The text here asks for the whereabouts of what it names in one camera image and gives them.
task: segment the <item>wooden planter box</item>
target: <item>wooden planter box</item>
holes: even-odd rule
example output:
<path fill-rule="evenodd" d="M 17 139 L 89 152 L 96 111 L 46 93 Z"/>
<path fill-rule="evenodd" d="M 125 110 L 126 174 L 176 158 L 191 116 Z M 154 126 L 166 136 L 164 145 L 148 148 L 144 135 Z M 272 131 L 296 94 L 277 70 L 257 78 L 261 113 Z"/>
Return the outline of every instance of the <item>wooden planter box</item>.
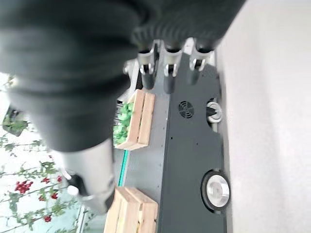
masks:
<path fill-rule="evenodd" d="M 117 149 L 135 150 L 149 145 L 155 95 L 136 90 L 128 103 L 134 103 L 129 131 L 125 142 L 115 146 Z"/>
<path fill-rule="evenodd" d="M 136 188 L 117 187 L 104 233 L 155 233 L 158 204 Z"/>

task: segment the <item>ventilation fan grille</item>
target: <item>ventilation fan grille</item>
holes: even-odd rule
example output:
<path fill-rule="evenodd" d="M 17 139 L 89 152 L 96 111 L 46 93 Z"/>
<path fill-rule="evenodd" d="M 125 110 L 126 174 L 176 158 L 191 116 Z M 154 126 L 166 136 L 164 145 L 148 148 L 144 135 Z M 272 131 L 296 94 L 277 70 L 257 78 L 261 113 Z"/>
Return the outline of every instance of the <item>ventilation fan grille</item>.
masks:
<path fill-rule="evenodd" d="M 188 101 L 182 101 L 178 106 L 179 113 L 184 118 L 191 118 L 194 114 L 194 108 Z"/>

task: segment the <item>red flower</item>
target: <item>red flower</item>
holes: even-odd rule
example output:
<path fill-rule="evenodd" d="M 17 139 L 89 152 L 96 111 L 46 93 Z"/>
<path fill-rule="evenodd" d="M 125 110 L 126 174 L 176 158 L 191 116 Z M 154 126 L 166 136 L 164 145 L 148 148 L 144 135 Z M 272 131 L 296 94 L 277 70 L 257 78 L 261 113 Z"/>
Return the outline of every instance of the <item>red flower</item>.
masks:
<path fill-rule="evenodd" d="M 39 197 L 39 201 L 45 201 L 45 199 L 43 198 L 43 196 Z"/>
<path fill-rule="evenodd" d="M 45 222 L 50 222 L 52 220 L 51 215 L 46 215 L 43 217 Z"/>
<path fill-rule="evenodd" d="M 53 193 L 53 195 L 51 196 L 52 199 L 57 199 L 58 196 L 57 196 L 57 193 Z"/>
<path fill-rule="evenodd" d="M 31 185 L 34 182 L 29 182 L 27 183 L 27 181 L 23 181 L 22 183 L 17 181 L 16 182 L 16 187 L 15 187 L 15 191 L 19 191 L 19 193 L 24 194 L 26 191 L 29 191 Z"/>
<path fill-rule="evenodd" d="M 58 177 L 57 177 L 57 181 L 58 181 L 58 182 L 61 182 L 62 180 L 63 180 L 63 178 L 62 178 L 61 176 L 58 176 Z"/>
<path fill-rule="evenodd" d="M 41 183 L 42 183 L 42 182 L 49 183 L 49 182 L 50 182 L 50 179 L 47 178 L 47 177 L 45 177 L 45 178 L 43 178 L 43 179 L 41 180 Z"/>

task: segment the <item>green strip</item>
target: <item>green strip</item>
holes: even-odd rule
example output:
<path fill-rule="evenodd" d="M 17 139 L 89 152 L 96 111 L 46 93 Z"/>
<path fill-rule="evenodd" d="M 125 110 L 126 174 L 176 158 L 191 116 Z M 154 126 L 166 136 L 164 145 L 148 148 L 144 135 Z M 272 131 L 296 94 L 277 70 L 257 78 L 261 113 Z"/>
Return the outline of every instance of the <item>green strip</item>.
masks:
<path fill-rule="evenodd" d="M 126 165 L 126 161 L 127 161 L 127 155 L 128 155 L 128 151 L 125 150 L 124 151 L 124 156 L 123 156 L 123 162 L 122 162 L 122 167 L 121 167 L 120 178 L 119 178 L 119 185 L 118 186 L 122 186 L 122 184 L 123 184 L 123 177 L 124 177 L 125 165 Z"/>

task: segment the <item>caster wheel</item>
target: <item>caster wheel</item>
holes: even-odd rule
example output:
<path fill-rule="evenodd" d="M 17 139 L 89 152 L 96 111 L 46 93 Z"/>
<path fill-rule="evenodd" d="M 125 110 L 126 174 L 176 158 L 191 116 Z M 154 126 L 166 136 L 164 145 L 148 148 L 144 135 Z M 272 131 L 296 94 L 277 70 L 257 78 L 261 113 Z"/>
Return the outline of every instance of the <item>caster wheel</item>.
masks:
<path fill-rule="evenodd" d="M 146 88 L 147 90 L 151 90 L 154 87 L 155 78 L 153 74 L 142 74 L 141 78 L 142 78 L 142 85 L 144 86 L 144 88 Z"/>
<path fill-rule="evenodd" d="M 175 90 L 175 77 L 172 74 L 164 76 L 163 88 L 166 94 L 171 94 Z"/>
<path fill-rule="evenodd" d="M 230 199 L 230 187 L 222 172 L 209 171 L 202 179 L 201 196 L 204 205 L 213 213 L 225 210 Z"/>
<path fill-rule="evenodd" d="M 188 70 L 187 82 L 189 85 L 196 85 L 200 77 L 200 71 L 197 69 Z"/>

